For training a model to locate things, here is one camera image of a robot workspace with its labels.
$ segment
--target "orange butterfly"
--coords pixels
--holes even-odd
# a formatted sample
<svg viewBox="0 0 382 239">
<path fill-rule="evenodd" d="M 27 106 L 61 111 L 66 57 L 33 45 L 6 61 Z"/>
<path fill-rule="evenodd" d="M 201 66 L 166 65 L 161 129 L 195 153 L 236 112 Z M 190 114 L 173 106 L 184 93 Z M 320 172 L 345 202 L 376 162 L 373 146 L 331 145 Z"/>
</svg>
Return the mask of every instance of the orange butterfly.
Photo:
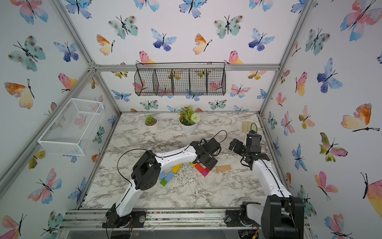
<svg viewBox="0 0 382 239">
<path fill-rule="evenodd" d="M 21 97 L 20 99 L 20 107 L 25 107 L 27 109 L 32 108 L 33 105 L 33 99 L 34 95 L 32 93 L 31 87 L 29 85 L 29 79 L 27 79 L 28 82 L 28 88 L 23 85 L 15 84 L 15 83 L 9 83 L 5 82 L 5 88 L 8 93 L 10 93 L 12 96 L 14 95 L 16 98 Z"/>
</svg>

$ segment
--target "potted plant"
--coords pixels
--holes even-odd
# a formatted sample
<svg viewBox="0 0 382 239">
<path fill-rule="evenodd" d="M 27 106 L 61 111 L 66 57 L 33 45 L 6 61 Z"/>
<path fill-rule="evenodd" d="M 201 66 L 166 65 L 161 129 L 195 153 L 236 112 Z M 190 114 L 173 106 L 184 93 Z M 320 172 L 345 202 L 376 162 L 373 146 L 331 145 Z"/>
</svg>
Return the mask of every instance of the potted plant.
<svg viewBox="0 0 382 239">
<path fill-rule="evenodd" d="M 197 123 L 200 121 L 200 116 L 195 113 L 193 107 L 188 106 L 181 108 L 179 114 L 179 122 L 183 131 L 187 134 L 195 132 Z"/>
</svg>

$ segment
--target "wooden block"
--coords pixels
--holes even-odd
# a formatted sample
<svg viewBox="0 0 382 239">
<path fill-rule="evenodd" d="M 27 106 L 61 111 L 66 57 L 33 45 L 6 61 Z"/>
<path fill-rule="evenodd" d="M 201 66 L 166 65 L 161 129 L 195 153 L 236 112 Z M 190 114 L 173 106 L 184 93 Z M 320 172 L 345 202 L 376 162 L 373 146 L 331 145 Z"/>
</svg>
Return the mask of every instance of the wooden block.
<svg viewBox="0 0 382 239">
<path fill-rule="evenodd" d="M 232 170 L 231 165 L 216 166 L 216 172 L 223 172 Z"/>
</svg>

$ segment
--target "teal butterfly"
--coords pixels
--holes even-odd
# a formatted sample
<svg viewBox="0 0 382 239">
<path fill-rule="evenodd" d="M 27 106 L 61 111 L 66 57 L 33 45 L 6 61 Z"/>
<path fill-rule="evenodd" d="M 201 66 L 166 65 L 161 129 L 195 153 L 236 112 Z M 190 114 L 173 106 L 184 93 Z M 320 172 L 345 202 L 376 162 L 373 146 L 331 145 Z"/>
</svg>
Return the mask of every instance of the teal butterfly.
<svg viewBox="0 0 382 239">
<path fill-rule="evenodd" d="M 22 51 L 16 50 L 8 54 L 8 59 L 14 62 L 20 62 L 21 66 L 27 70 L 37 71 L 36 63 L 37 59 L 45 60 L 45 53 L 42 51 L 42 48 L 36 46 L 36 39 L 34 36 L 28 36 L 25 40 L 23 48 L 20 42 L 17 41 L 20 46 L 14 45 L 15 47 L 20 48 Z"/>
</svg>

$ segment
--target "watercolor butterfly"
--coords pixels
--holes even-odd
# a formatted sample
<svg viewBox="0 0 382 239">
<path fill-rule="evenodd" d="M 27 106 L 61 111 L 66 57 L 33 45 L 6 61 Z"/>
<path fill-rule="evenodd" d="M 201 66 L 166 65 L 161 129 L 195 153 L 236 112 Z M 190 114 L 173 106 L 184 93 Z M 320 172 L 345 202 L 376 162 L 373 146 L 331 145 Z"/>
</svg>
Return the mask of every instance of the watercolor butterfly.
<svg viewBox="0 0 382 239">
<path fill-rule="evenodd" d="M 100 34 L 97 34 L 97 42 L 102 46 L 99 51 L 102 52 L 104 55 L 108 55 L 111 52 L 113 52 L 113 45 L 115 40 L 110 44 L 108 40 L 103 38 Z"/>
<path fill-rule="evenodd" d="M 243 98 L 245 96 L 244 92 L 248 92 L 251 88 L 246 87 L 242 88 L 243 85 L 240 85 L 240 87 L 237 87 L 237 85 L 232 85 L 232 92 L 230 93 L 231 97 L 239 96 L 239 98 Z"/>
<path fill-rule="evenodd" d="M 68 199 L 75 199 L 77 198 L 77 203 L 79 202 L 79 198 L 81 197 L 81 194 L 83 193 L 83 191 L 85 190 L 85 186 L 86 186 L 86 177 L 83 177 L 82 178 L 82 182 L 81 182 L 81 186 L 78 186 L 76 187 L 76 191 L 73 192 L 72 194 L 70 194 L 68 196 Z"/>
<path fill-rule="evenodd" d="M 29 169 L 34 169 L 37 166 L 37 159 L 45 158 L 45 151 L 39 151 L 33 155 L 29 161 Z"/>
<path fill-rule="evenodd" d="M 149 110 L 152 109 L 152 108 L 154 108 L 154 109 L 157 109 L 157 108 L 158 108 L 158 101 L 140 102 L 140 104 L 141 104 L 147 111 L 149 111 Z"/>
<path fill-rule="evenodd" d="M 222 101 L 217 100 L 216 102 L 208 102 L 208 104 L 210 105 L 211 109 L 214 111 L 218 108 L 224 109 L 226 102 L 227 100 L 222 100 Z"/>
<path fill-rule="evenodd" d="M 34 95 L 32 93 L 31 86 L 29 85 L 29 81 L 30 80 L 27 79 L 28 89 L 24 85 L 9 82 L 4 83 L 5 89 L 10 95 L 15 96 L 16 98 L 21 97 L 19 101 L 20 107 L 24 107 L 27 109 L 32 108 L 34 99 Z"/>
<path fill-rule="evenodd" d="M 260 94 L 261 95 L 257 96 L 258 99 L 264 99 L 267 96 L 267 93 L 263 89 L 260 89 Z"/>
<path fill-rule="evenodd" d="M 125 39 L 126 34 L 131 34 L 133 36 L 138 35 L 138 28 L 133 23 L 136 22 L 135 16 L 128 16 L 124 21 L 122 21 L 122 16 L 116 18 L 120 21 L 110 20 L 109 25 L 114 28 L 115 33 L 121 37 L 121 39 Z"/>
<path fill-rule="evenodd" d="M 322 137 L 322 144 L 320 144 L 320 154 L 324 154 L 326 155 L 325 156 L 325 160 L 327 162 L 330 162 L 330 161 L 333 161 L 335 162 L 335 156 L 342 156 L 342 157 L 346 157 L 346 155 L 348 155 L 348 152 L 343 149 L 343 148 L 340 148 L 340 147 L 333 147 L 334 145 L 337 145 L 334 144 L 334 141 L 335 141 L 335 138 L 333 140 L 333 143 L 330 144 L 329 143 L 329 139 L 328 137 L 326 136 L 325 133 L 320 133 L 321 134 L 321 137 Z"/>
<path fill-rule="evenodd" d="M 316 35 L 316 31 L 313 29 L 309 31 L 309 39 L 306 41 L 306 48 L 305 48 L 306 52 L 309 51 L 310 49 L 314 49 L 313 50 L 314 55 L 317 55 L 318 53 L 320 53 L 320 51 L 324 47 L 323 42 L 327 42 L 330 39 L 329 33 L 323 33 L 320 35 L 321 31 L 322 31 L 322 28 L 321 30 L 318 29 L 318 33 L 315 38 L 314 36 Z"/>
<path fill-rule="evenodd" d="M 228 31 L 228 34 L 231 32 L 232 35 L 236 36 L 239 33 L 240 30 L 240 23 L 243 20 L 243 16 L 237 16 L 232 18 L 230 21 L 230 16 L 228 16 L 228 19 L 224 16 L 225 21 L 223 20 L 215 20 L 214 25 L 217 27 L 216 33 L 219 36 L 220 39 L 223 39 L 225 34 Z"/>
<path fill-rule="evenodd" d="M 66 5 L 66 9 L 70 13 L 81 13 L 86 19 L 92 17 L 92 15 L 86 11 L 87 7 L 92 3 L 92 0 L 66 0 L 69 4 Z"/>
<path fill-rule="evenodd" d="M 301 198 L 301 200 L 304 202 L 304 212 L 307 216 L 317 216 L 317 212 L 314 209 L 313 205 L 308 201 L 310 198 L 308 198 L 308 194 L 306 194 L 305 197 L 305 190 L 302 185 L 300 185 L 300 190 L 297 192 L 297 196 Z"/>
<path fill-rule="evenodd" d="M 256 28 L 254 28 L 253 34 L 252 34 L 252 38 L 254 40 L 252 42 L 248 43 L 248 46 L 250 48 L 254 48 L 255 46 L 257 46 L 258 51 L 264 50 L 264 48 L 265 48 L 264 44 L 271 43 L 276 38 L 274 36 L 264 37 L 265 35 L 266 35 L 266 33 L 265 34 L 263 33 L 262 35 L 260 35 L 259 31 Z"/>
<path fill-rule="evenodd" d="M 61 213 L 59 213 L 56 216 L 56 212 L 53 210 L 49 215 L 48 229 L 43 228 L 43 230 L 45 231 L 44 233 L 48 232 L 48 234 L 46 234 L 43 239 L 55 239 L 55 238 L 57 238 L 58 233 L 55 231 L 58 231 L 58 228 L 56 228 L 56 227 L 59 227 L 63 220 L 64 220 L 63 215 L 61 215 Z"/>
<path fill-rule="evenodd" d="M 281 152 L 280 152 L 280 146 L 278 144 L 278 137 L 276 137 L 276 142 L 272 142 L 272 143 L 273 143 L 273 146 L 275 147 L 277 155 L 282 157 Z"/>
<path fill-rule="evenodd" d="M 48 21 L 48 14 L 43 9 L 39 8 L 42 5 L 42 1 L 39 0 L 10 0 L 15 6 L 20 6 L 20 16 L 29 24 L 34 24 L 34 17 L 39 17 L 44 22 Z"/>
<path fill-rule="evenodd" d="M 37 66 L 35 62 L 38 62 L 36 59 L 45 60 L 45 53 L 43 49 L 39 46 L 36 46 L 36 39 L 34 36 L 28 36 L 25 40 L 23 48 L 20 42 L 17 41 L 19 46 L 14 45 L 15 47 L 20 48 L 23 52 L 16 50 L 8 54 L 8 59 L 14 62 L 20 62 L 21 66 L 27 70 L 37 71 Z"/>
<path fill-rule="evenodd" d="M 364 199 L 367 196 L 374 210 L 378 213 L 380 217 L 382 217 L 382 206 L 381 206 L 382 180 L 369 184 L 367 180 L 367 173 L 365 173 L 366 179 L 363 173 L 361 174 L 366 184 L 365 193 L 362 199 Z"/>
<path fill-rule="evenodd" d="M 353 113 L 353 116 L 344 115 L 342 118 L 341 125 L 344 128 L 354 129 L 353 132 L 360 130 L 376 130 L 379 131 L 379 128 L 369 128 L 368 124 L 370 123 L 371 117 L 371 104 L 363 104 L 356 108 L 356 112 Z"/>
<path fill-rule="evenodd" d="M 279 105 L 281 105 L 281 108 L 283 108 L 283 103 L 284 103 L 284 101 L 286 101 L 287 100 L 287 97 L 286 96 L 284 96 L 283 98 L 281 98 L 281 92 L 279 92 L 279 94 L 278 94 L 278 97 L 276 98 L 276 101 L 277 101 L 277 104 L 279 104 Z"/>
<path fill-rule="evenodd" d="M 274 118 L 275 116 L 269 112 L 268 123 L 270 124 L 271 129 L 274 129 L 277 125 L 277 121 Z"/>
<path fill-rule="evenodd" d="M 283 75 L 281 76 L 281 83 L 285 82 L 285 78 L 289 75 L 290 70 L 285 69 Z"/>
<path fill-rule="evenodd" d="M 183 2 L 185 3 L 179 5 L 180 12 L 185 13 L 188 11 L 188 14 L 191 12 L 194 18 L 198 18 L 200 17 L 200 12 L 197 8 L 203 6 L 207 0 L 183 0 Z"/>
<path fill-rule="evenodd" d="M 152 32 L 152 37 L 154 37 L 157 41 L 153 43 L 154 47 L 156 48 L 160 48 L 162 45 L 163 45 L 163 49 L 165 51 L 170 51 L 171 50 L 171 47 L 169 46 L 169 44 L 173 44 L 175 41 L 176 41 L 176 36 L 173 36 L 173 37 L 167 37 L 165 38 L 165 35 L 163 35 L 162 33 L 162 36 L 156 31 L 154 30 L 153 28 L 151 28 L 151 32 Z"/>
<path fill-rule="evenodd" d="M 261 2 L 264 11 L 267 11 L 273 6 L 273 0 L 249 0 L 249 7 L 254 9 Z"/>
<path fill-rule="evenodd" d="M 304 96 L 305 94 L 305 83 L 306 79 L 308 78 L 308 73 L 304 72 L 301 76 L 300 79 L 297 80 L 297 77 L 295 78 L 296 80 L 296 91 L 300 96 Z"/>
<path fill-rule="evenodd" d="M 259 80 L 259 79 L 261 79 L 261 75 L 264 75 L 265 73 L 267 73 L 267 71 L 266 70 L 250 71 L 249 73 L 251 73 L 251 74 L 248 76 L 248 79 L 255 78 L 256 80 Z"/>
<path fill-rule="evenodd" d="M 142 9 L 143 4 L 149 4 L 149 7 L 152 11 L 156 11 L 159 8 L 159 3 L 157 0 L 134 0 L 135 6 L 139 9 Z"/>
<path fill-rule="evenodd" d="M 195 37 L 195 42 L 197 44 L 197 47 L 194 47 L 193 51 L 195 52 L 195 55 L 199 55 L 200 53 L 206 50 L 208 44 L 210 44 L 212 40 L 206 42 L 205 39 L 198 33 Z"/>
<path fill-rule="evenodd" d="M 325 73 L 318 73 L 317 74 L 317 81 L 320 83 L 322 82 L 321 85 L 321 92 L 326 93 L 328 92 L 328 85 L 332 89 L 339 89 L 342 87 L 342 83 L 336 80 L 334 77 L 335 70 L 333 71 L 333 59 L 329 58 L 328 63 L 324 67 Z"/>
<path fill-rule="evenodd" d="M 356 0 L 353 3 L 352 8 L 356 12 L 346 15 L 340 26 L 341 31 L 348 27 L 350 27 L 349 30 L 353 28 L 350 33 L 350 41 L 356 41 L 363 36 L 365 23 L 366 25 L 374 25 L 382 18 L 382 8 L 369 10 L 375 1 L 371 0 L 367 7 L 365 7 L 366 0 Z"/>
<path fill-rule="evenodd" d="M 319 175 L 315 175 L 314 178 L 316 179 L 316 183 L 318 184 L 318 187 L 325 193 L 326 195 L 326 200 L 329 201 L 330 197 L 326 192 L 338 192 L 338 188 L 333 185 L 328 185 L 326 186 L 326 173 L 325 172 L 320 172 Z"/>
<path fill-rule="evenodd" d="M 10 231 L 0 236 L 0 239 L 18 239 L 21 236 L 21 223 L 23 222 L 24 214 L 21 215 L 21 220 L 19 223 L 15 222 L 10 216 L 6 215 L 1 219 L 4 228 L 12 228 Z"/>
<path fill-rule="evenodd" d="M 58 48 L 60 52 L 64 53 L 64 61 L 70 62 L 71 57 L 73 60 L 78 60 L 78 54 L 74 53 L 77 51 L 74 43 L 72 43 L 70 46 L 68 46 L 68 43 L 64 43 L 65 45 L 63 45 L 58 42 L 53 42 L 53 44 Z"/>
<path fill-rule="evenodd" d="M 327 217 L 325 218 L 325 226 L 327 226 L 330 230 L 332 230 L 334 234 L 333 238 L 332 239 L 344 239 L 344 237 L 348 237 L 348 238 L 351 238 L 349 237 L 350 234 L 344 234 L 342 233 L 342 230 L 343 230 L 343 215 L 340 213 L 339 215 L 337 214 L 334 214 L 333 215 L 333 219 L 334 221 L 330 218 L 330 217 Z"/>
<path fill-rule="evenodd" d="M 235 111 L 249 111 L 249 109 L 239 108 L 238 106 L 233 106 L 233 109 L 234 109 Z"/>
<path fill-rule="evenodd" d="M 37 202 L 41 196 L 41 202 L 45 204 L 49 204 L 53 198 L 52 198 L 52 192 L 55 189 L 61 188 L 62 180 L 57 179 L 55 180 L 57 174 L 54 171 L 54 168 L 52 168 L 48 174 L 46 183 L 43 183 L 40 179 L 40 182 L 38 184 L 42 184 L 42 188 L 39 188 L 35 191 L 33 191 L 28 198 L 33 199 L 33 201 Z"/>
</svg>

